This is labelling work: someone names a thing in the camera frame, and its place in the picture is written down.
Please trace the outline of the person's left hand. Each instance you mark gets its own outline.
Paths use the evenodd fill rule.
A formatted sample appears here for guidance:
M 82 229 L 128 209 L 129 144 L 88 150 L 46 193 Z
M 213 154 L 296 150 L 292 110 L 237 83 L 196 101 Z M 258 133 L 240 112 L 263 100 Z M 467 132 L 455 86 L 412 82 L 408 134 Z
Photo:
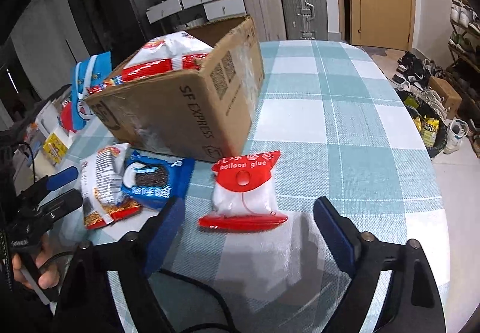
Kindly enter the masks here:
M 40 252 L 33 258 L 36 266 L 40 269 L 43 264 L 53 256 L 53 249 L 50 247 L 49 237 L 47 234 L 44 234 L 41 237 L 41 248 Z M 12 267 L 15 276 L 15 280 L 24 285 L 28 289 L 32 289 L 32 285 L 27 281 L 21 268 L 23 266 L 23 261 L 18 254 L 12 256 Z M 55 263 L 51 263 L 42 273 L 38 279 L 38 285 L 42 289 L 53 288 L 59 284 L 60 273 L 58 267 Z

